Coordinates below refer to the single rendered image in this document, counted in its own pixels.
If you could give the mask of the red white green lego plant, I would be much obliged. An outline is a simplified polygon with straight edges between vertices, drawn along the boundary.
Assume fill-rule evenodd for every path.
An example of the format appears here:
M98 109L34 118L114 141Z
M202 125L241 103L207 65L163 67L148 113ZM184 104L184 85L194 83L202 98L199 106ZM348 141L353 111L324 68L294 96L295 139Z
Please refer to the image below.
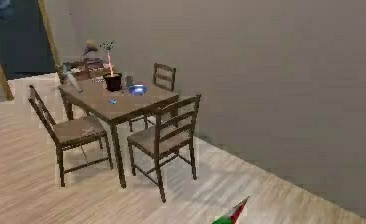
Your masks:
M232 207L227 213L223 216L217 218L212 222L212 224L236 224L240 214L242 213L245 205L249 200L249 196L240 201L237 205Z

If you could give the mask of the brown wooden chair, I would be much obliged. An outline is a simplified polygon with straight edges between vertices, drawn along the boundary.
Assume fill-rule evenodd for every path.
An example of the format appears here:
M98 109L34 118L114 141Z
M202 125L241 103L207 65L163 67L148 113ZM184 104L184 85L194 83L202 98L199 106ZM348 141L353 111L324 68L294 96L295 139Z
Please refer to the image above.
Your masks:
M175 90L176 81L176 71L175 67L169 65L155 63L153 65L153 77L152 82L156 87L162 88L164 90L173 92ZM148 114L143 114L139 117L132 118L128 121L130 131L133 132L133 123L142 120L144 127L148 128L152 121L149 119Z
M154 114L156 123L150 128L127 137L132 175L142 173L159 189L160 198L166 202L166 194L161 167L176 158L191 166L192 178L197 179L194 150L194 132L199 112L201 95L182 99L161 109ZM151 158L154 166L144 170L135 163L134 150L138 149Z
M95 116L88 115L78 119L57 123L33 85L29 86L28 101L55 144L60 185L62 187L65 186L65 175L73 171L104 161L107 161L110 168L113 168L108 134ZM98 142L100 148L106 146L107 155L100 159L89 161L86 158L83 146L93 142ZM86 162L82 165L66 169L64 167L64 153L74 148L81 149L86 158Z

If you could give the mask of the potted plant with red stem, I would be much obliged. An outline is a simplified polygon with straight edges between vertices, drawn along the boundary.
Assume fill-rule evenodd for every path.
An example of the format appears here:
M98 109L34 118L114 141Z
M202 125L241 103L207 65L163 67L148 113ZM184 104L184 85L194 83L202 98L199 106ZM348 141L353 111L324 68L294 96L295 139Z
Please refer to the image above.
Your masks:
M113 48L114 41L105 41L101 44L101 47L105 49L108 59L109 72L103 76L106 82L106 89L110 92L120 91L122 89L121 73L115 73L113 64L111 61L110 51Z

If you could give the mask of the blue bowl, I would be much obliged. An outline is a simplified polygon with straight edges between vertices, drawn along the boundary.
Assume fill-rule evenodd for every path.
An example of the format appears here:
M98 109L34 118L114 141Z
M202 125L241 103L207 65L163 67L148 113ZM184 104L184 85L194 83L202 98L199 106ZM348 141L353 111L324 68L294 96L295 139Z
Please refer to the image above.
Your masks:
M143 84L133 84L128 87L128 92L135 96L144 95L147 92L147 87Z

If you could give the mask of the brown wooden dining table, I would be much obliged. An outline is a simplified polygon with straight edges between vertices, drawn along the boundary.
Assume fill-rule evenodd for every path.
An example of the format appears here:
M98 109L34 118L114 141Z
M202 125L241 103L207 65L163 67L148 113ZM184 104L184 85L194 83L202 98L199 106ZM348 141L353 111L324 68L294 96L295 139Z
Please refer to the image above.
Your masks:
M130 94L127 90L110 92L106 89L104 82L97 83L92 80L79 81L83 89L79 93L72 85L64 84L59 86L67 118L73 120L72 106L92 113L109 127L112 139L112 146L115 153L115 160L119 175L120 186L126 187L125 172L117 126L127 122L132 117L141 115L163 104L176 102L179 94L170 92L145 83L147 92L141 96ZM110 104L109 100L117 100L117 104Z

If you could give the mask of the purple and tan figure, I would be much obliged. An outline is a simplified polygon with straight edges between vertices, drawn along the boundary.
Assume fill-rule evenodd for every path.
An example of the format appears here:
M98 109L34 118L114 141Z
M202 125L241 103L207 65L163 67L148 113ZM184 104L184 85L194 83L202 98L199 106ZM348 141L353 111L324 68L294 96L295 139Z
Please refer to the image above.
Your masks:
M86 46L83 51L83 55L86 56L90 52L97 52L97 51L98 51L98 48L97 48L96 44L92 40L87 40Z

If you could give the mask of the grey bottle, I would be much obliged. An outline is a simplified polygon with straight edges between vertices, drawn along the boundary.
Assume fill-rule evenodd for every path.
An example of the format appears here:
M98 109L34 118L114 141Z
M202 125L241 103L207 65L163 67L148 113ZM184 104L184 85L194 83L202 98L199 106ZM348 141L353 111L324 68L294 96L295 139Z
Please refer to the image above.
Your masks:
M73 75L71 64L70 63L63 63L62 64L63 76L66 80L79 92L81 93L83 89L80 87L77 79Z

